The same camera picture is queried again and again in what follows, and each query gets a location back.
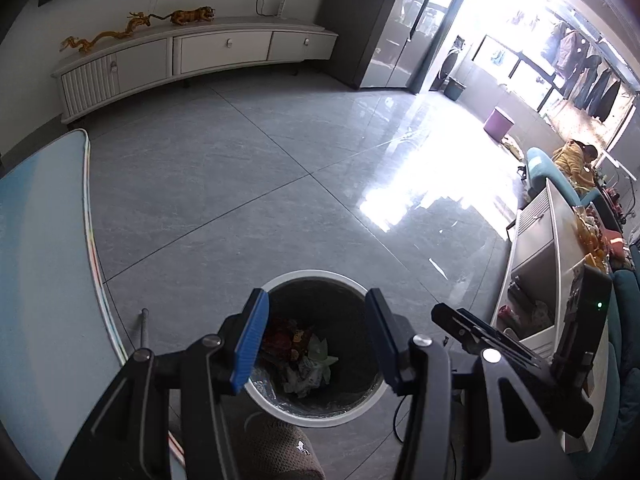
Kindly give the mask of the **purple bucket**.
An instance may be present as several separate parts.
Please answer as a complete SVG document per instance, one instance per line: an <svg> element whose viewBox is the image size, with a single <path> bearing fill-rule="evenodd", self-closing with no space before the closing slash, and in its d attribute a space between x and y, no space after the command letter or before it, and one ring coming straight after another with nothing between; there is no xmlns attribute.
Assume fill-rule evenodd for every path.
<svg viewBox="0 0 640 480"><path fill-rule="evenodd" d="M504 110L496 106L484 123L484 131L496 142L500 142L514 126L514 120Z"/></svg>

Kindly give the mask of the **white round trash bin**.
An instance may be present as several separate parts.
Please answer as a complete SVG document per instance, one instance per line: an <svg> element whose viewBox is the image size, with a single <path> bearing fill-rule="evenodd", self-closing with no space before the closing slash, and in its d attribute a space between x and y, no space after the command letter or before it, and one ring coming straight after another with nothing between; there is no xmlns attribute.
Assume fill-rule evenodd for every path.
<svg viewBox="0 0 640 480"><path fill-rule="evenodd" d="M281 274L262 289L269 318L245 391L294 426L352 422L386 390L364 314L367 289L326 270Z"/></svg>

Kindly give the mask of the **white TV cabinet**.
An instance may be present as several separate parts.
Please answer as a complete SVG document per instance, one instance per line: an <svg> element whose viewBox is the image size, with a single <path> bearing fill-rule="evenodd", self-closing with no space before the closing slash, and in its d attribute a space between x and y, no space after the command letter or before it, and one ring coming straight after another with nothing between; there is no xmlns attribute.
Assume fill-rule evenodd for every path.
<svg viewBox="0 0 640 480"><path fill-rule="evenodd" d="M151 27L64 58L53 71L69 124L127 96L236 68L326 61L337 34L292 18L216 18Z"/></svg>

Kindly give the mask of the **white wifi router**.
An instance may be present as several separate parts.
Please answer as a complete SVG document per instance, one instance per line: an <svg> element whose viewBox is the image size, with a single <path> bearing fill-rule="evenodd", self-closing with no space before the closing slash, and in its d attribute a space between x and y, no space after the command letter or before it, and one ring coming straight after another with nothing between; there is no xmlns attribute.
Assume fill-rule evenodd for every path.
<svg viewBox="0 0 640 480"><path fill-rule="evenodd" d="M282 18L284 13L284 8L286 5L286 0L280 0L277 8L277 18Z"/></svg>

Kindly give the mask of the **white low shelf table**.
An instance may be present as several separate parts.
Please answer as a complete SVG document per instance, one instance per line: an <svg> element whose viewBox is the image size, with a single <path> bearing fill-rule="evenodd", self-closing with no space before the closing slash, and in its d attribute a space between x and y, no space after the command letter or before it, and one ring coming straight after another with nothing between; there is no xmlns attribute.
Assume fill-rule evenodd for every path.
<svg viewBox="0 0 640 480"><path fill-rule="evenodd" d="M585 252L577 237L574 209L547 180L546 187L524 209L516 214L515 226L508 231L512 243L506 274L496 303L491 325L500 332L506 324L498 319L498 310L508 304L521 315L522 323L531 323L530 316L514 304L508 293L514 278L530 298L542 301L551 311L551 322L542 327L523 328L518 336L522 344L551 363L560 342L564 312L575 271L584 262ZM608 322L593 368L587 379L586 398L593 407L593 416L585 432L578 439L562 437L567 453L591 452L602 425L606 381L608 380Z"/></svg>

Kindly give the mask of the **person in yellow jacket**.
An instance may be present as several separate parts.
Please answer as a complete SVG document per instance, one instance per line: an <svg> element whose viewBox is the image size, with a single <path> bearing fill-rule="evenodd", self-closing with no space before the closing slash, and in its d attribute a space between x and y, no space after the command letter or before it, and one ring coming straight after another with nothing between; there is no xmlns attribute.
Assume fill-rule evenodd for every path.
<svg viewBox="0 0 640 480"><path fill-rule="evenodd" d="M552 162L570 180L581 188L593 188L594 179L591 164L598 158L594 145L569 140L552 154Z"/></svg>

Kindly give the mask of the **golden dragon ornament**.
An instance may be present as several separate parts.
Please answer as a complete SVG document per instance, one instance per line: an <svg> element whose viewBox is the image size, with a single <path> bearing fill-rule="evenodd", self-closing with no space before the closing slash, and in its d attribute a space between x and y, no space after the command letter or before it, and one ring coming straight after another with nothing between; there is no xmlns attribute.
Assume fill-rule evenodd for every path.
<svg viewBox="0 0 640 480"><path fill-rule="evenodd" d="M89 53L93 47L103 39L128 39L134 36L138 28L142 26L149 27L150 25L151 17L148 14L144 14L143 12L130 13L127 25L123 30L106 30L105 32L99 32L91 40L69 36L61 42L60 51L76 49L80 53Z"/></svg>

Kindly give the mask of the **green bucket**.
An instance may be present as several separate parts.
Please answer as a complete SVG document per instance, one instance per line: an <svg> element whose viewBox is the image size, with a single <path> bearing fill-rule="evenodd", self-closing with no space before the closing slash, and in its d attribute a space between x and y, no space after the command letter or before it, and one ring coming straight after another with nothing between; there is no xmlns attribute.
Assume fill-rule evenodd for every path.
<svg viewBox="0 0 640 480"><path fill-rule="evenodd" d="M454 77L450 77L444 89L444 95L451 101L456 102L458 99L460 99L460 96L462 95L464 90L464 84L462 84L460 81L457 81L457 79L454 79Z"/></svg>

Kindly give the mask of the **grey refrigerator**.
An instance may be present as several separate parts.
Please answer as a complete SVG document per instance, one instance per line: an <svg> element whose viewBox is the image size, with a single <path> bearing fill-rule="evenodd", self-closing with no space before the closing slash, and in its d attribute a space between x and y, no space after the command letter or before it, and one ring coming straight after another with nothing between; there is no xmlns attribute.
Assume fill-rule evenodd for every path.
<svg viewBox="0 0 640 480"><path fill-rule="evenodd" d="M418 94L464 0L321 0L337 34L329 74L353 89Z"/></svg>

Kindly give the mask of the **golden tiger ornament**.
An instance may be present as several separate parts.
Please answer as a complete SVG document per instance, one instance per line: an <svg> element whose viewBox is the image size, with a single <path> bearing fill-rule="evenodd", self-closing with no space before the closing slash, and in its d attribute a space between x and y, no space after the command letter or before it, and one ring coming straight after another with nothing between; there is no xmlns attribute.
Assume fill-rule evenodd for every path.
<svg viewBox="0 0 640 480"><path fill-rule="evenodd" d="M151 14L151 18L156 18L161 21L168 20L171 24L177 26L199 22L210 22L213 21L214 17L215 10L211 6L200 6L193 10L175 10L164 16Z"/></svg>

